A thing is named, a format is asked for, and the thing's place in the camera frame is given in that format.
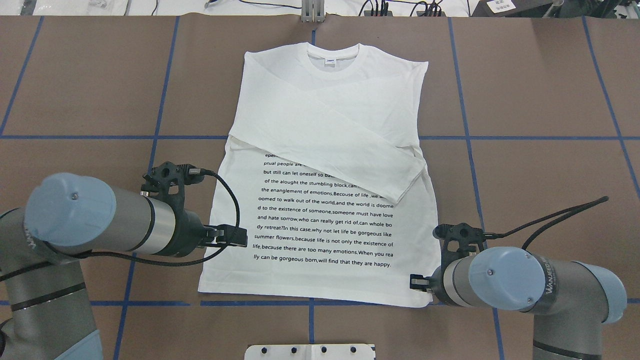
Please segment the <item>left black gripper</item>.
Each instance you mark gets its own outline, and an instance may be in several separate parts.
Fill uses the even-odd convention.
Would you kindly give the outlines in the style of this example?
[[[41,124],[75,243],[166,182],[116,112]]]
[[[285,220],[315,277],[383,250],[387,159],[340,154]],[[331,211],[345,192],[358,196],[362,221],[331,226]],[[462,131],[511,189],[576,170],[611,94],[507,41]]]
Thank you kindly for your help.
[[[204,225],[195,212],[181,210],[177,214],[172,237],[172,256],[182,258],[196,248],[206,248],[214,242],[217,248],[247,248],[248,241],[246,228],[235,225]]]

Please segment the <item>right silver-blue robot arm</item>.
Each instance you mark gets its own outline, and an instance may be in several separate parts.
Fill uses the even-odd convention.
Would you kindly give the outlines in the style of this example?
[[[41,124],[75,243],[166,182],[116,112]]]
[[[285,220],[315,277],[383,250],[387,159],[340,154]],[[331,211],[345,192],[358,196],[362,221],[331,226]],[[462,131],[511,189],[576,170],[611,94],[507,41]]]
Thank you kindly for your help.
[[[431,276],[410,275],[409,287],[448,306],[531,314],[535,360],[601,360],[602,328],[627,307],[626,288],[610,269],[512,246],[454,256]]]

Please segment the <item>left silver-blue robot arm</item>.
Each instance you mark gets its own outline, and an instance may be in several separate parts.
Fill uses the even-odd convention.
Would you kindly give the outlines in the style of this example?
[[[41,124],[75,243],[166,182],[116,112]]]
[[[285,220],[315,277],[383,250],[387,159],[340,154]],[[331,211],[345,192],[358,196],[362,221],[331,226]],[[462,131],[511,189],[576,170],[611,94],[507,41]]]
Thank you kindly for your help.
[[[132,253],[183,257],[197,248],[246,247],[237,198],[235,224],[205,225],[185,209],[185,186],[214,171],[166,162],[140,193],[94,177],[56,173],[27,205],[1,215],[1,280],[12,317],[1,324],[3,360],[102,360],[80,260]]]

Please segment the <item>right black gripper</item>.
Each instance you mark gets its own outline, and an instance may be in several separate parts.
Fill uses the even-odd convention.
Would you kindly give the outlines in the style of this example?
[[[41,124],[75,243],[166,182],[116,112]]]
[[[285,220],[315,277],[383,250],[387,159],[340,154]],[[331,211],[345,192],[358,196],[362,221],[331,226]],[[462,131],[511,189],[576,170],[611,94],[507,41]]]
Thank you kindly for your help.
[[[432,293],[439,302],[450,304],[451,299],[448,296],[444,285],[443,269],[438,267],[431,276],[423,276],[419,274],[411,274],[409,276],[409,289]]]

